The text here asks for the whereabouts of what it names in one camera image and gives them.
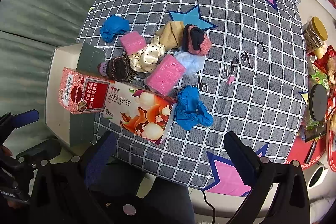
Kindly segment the red patterned tissue box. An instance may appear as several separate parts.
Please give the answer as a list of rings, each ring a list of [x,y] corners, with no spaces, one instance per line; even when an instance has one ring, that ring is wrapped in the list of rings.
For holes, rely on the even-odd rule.
[[[104,77],[96,77],[64,68],[60,79],[58,102],[71,114],[96,113],[104,110],[110,85]]]

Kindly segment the white open storage box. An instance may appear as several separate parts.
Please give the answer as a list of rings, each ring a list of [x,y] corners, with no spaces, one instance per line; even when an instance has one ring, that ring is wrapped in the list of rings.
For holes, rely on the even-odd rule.
[[[93,113],[73,114],[76,96],[84,88],[74,88],[76,72],[99,75],[97,66],[105,59],[105,52],[88,44],[74,43],[56,47],[52,53],[47,77],[45,123],[52,133],[68,147],[88,143],[93,138]]]

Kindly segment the red round tray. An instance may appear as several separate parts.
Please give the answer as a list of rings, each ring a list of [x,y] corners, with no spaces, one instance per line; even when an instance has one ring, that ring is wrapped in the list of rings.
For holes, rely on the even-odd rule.
[[[336,172],[335,165],[335,122],[327,123],[327,142],[326,142],[327,162],[330,170]]]

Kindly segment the large pink sponge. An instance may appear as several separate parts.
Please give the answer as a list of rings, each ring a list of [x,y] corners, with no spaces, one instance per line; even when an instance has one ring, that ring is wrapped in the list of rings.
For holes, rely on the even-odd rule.
[[[186,68],[172,55],[166,55],[145,83],[150,90],[166,96],[183,77]]]

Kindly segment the black round lid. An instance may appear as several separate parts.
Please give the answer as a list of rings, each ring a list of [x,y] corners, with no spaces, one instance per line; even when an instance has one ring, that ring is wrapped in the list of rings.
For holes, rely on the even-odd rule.
[[[309,93],[309,112],[314,121],[324,119],[327,110],[327,92],[322,84],[316,84]]]

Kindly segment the beige sock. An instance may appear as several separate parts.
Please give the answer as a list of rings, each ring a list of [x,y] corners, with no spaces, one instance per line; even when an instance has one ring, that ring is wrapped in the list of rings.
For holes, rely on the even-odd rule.
[[[165,46],[166,51],[182,46],[185,25],[182,21],[169,21],[155,33],[159,43]]]

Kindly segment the small pink sponge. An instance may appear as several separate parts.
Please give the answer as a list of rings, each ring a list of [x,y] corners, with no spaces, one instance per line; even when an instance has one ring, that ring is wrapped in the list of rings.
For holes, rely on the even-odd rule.
[[[120,42],[128,55],[134,54],[146,48],[145,38],[137,31],[132,31],[120,37]]]

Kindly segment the green pleated curtain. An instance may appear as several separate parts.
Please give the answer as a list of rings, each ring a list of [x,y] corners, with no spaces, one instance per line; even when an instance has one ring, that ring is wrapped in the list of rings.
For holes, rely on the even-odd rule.
[[[94,0],[1,0],[1,113],[43,114],[56,47],[76,42]]]

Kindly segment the grey checked star mat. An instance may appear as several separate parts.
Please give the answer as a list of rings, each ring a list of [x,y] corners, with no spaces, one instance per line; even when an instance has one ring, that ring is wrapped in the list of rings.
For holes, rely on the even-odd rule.
[[[132,117],[114,122],[98,114],[93,140],[106,130],[116,134],[114,155],[124,161],[192,188],[245,196],[244,185],[224,149],[224,135],[235,132],[259,156],[286,163],[295,140],[307,91],[306,49],[299,0],[95,0],[78,40],[103,50],[107,59],[124,53],[119,38],[100,35],[111,15],[130,23],[147,41],[174,20],[196,25],[212,47],[204,57],[167,50],[187,67],[173,86],[176,97],[186,86],[198,88],[213,123],[191,129],[173,122],[162,144],[142,139]]]

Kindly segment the cream polka dot scarf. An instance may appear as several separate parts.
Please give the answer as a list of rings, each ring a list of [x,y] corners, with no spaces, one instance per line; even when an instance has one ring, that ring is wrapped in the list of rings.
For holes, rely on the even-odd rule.
[[[164,54],[165,46],[159,42],[159,36],[155,35],[144,49],[128,55],[130,67],[136,72],[152,73]]]

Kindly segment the jar with yellow lid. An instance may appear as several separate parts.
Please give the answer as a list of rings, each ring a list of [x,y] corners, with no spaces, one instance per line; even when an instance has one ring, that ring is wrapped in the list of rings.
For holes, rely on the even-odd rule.
[[[303,37],[306,41],[306,52],[310,54],[323,47],[328,38],[324,24],[316,17],[309,17],[303,25]]]

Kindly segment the light blue fluffy cloth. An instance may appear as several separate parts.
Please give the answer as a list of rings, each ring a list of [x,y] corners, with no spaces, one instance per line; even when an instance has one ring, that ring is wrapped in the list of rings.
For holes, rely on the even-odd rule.
[[[174,52],[174,57],[185,67],[186,71],[183,74],[187,76],[197,74],[197,72],[201,71],[206,61],[205,56],[194,55],[183,51]]]

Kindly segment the white floral tissue pack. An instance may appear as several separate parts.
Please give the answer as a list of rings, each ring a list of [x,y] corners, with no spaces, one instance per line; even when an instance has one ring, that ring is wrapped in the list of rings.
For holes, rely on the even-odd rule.
[[[160,145],[173,123],[176,100],[126,83],[111,81],[103,117]]]

